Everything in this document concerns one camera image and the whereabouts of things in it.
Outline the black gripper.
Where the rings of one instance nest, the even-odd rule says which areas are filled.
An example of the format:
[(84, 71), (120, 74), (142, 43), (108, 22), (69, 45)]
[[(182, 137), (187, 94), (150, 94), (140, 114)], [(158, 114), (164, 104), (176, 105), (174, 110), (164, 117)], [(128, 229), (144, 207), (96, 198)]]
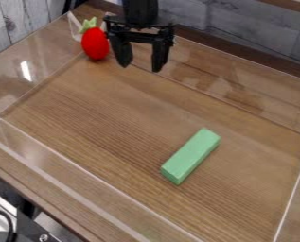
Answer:
[(132, 61), (130, 42), (151, 43), (151, 71), (158, 73), (167, 62), (174, 43), (174, 24), (131, 24), (118, 15), (106, 15), (103, 20), (106, 37), (119, 65), (127, 67)]

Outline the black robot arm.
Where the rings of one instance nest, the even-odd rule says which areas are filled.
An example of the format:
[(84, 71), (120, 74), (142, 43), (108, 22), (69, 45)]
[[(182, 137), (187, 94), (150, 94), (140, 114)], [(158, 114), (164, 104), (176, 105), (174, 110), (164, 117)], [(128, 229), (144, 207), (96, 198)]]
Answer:
[(132, 43), (151, 45), (151, 71), (158, 73), (167, 63), (174, 44), (174, 24), (158, 20), (158, 0), (122, 0), (123, 15), (106, 15), (106, 37), (116, 62), (127, 67), (132, 62)]

